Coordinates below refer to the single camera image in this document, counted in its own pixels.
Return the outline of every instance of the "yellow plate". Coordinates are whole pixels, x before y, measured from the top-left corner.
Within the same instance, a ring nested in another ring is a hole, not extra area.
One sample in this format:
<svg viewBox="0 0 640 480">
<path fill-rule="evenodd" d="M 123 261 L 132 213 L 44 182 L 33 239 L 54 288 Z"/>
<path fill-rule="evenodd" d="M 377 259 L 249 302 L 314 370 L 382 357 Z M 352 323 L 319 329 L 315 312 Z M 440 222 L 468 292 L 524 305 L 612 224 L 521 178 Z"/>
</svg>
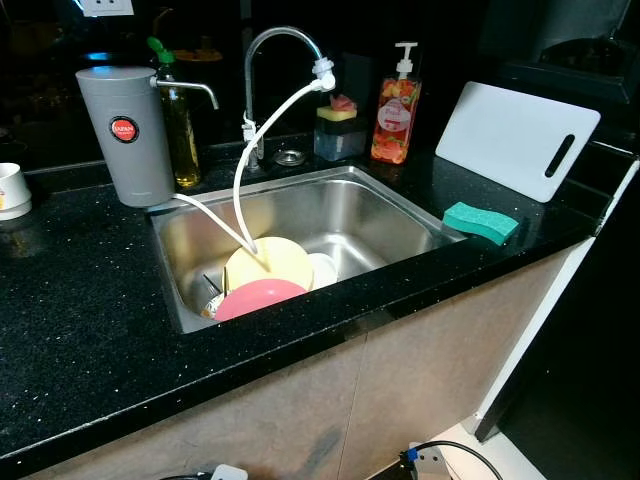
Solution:
<svg viewBox="0 0 640 480">
<path fill-rule="evenodd" d="M 257 256 L 239 248 L 227 261 L 229 290 L 265 278 L 288 280 L 311 289 L 313 266 L 300 245 L 282 237 L 259 238 L 255 243 Z"/>
</svg>

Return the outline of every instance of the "cutting board handle hole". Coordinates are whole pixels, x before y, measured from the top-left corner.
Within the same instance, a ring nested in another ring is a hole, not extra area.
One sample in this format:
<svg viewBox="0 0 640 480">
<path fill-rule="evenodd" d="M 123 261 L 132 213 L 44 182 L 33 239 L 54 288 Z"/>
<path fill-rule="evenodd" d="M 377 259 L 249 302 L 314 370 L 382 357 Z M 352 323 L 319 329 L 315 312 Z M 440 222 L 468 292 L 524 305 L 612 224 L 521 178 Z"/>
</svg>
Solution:
<svg viewBox="0 0 640 480">
<path fill-rule="evenodd" d="M 553 156 L 551 163 L 547 167 L 547 170 L 544 172 L 545 177 L 547 178 L 553 177 L 553 174 L 556 173 L 556 170 L 560 166 L 560 162 L 562 162 L 562 159 L 565 157 L 565 155 L 567 154 L 567 152 L 569 151 L 569 149 L 571 148 L 571 145 L 573 145 L 573 142 L 575 142 L 575 140 L 576 140 L 575 135 L 570 134 L 564 137 L 564 140 L 558 147 L 558 151 Z"/>
</svg>

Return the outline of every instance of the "white mug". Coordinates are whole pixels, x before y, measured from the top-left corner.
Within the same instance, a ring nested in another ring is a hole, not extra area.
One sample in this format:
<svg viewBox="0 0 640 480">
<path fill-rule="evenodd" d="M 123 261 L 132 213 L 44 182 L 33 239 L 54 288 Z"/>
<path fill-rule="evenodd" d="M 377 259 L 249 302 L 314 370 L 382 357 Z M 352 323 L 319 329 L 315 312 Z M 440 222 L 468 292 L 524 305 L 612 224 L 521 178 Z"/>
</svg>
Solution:
<svg viewBox="0 0 640 480">
<path fill-rule="evenodd" d="M 31 192 L 20 165 L 0 163 L 0 221 L 17 218 L 31 210 Z"/>
</svg>

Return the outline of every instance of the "label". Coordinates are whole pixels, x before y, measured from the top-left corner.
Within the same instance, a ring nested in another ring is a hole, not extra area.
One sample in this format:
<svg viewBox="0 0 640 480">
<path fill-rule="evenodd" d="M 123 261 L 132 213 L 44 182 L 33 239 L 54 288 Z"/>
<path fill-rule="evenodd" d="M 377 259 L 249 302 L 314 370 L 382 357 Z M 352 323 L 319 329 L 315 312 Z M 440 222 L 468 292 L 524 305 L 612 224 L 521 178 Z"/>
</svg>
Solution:
<svg viewBox="0 0 640 480">
<path fill-rule="evenodd" d="M 411 114 L 397 98 L 392 98 L 378 110 L 378 123 L 388 132 L 401 132 L 411 125 Z"/>
<path fill-rule="evenodd" d="M 114 117 L 110 124 L 111 135 L 122 143 L 132 143 L 138 138 L 138 125 L 129 117 Z"/>
</svg>

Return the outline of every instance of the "cutting board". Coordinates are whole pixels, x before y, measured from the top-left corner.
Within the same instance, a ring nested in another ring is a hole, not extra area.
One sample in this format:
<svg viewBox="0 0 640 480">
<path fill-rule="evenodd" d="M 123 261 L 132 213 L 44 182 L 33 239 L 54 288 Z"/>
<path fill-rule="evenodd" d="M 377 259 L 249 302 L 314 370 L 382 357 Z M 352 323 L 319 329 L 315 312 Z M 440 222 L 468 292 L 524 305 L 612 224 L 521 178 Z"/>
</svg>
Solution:
<svg viewBox="0 0 640 480">
<path fill-rule="evenodd" d="M 468 82 L 436 155 L 548 202 L 599 121 L 595 110 Z"/>
</svg>

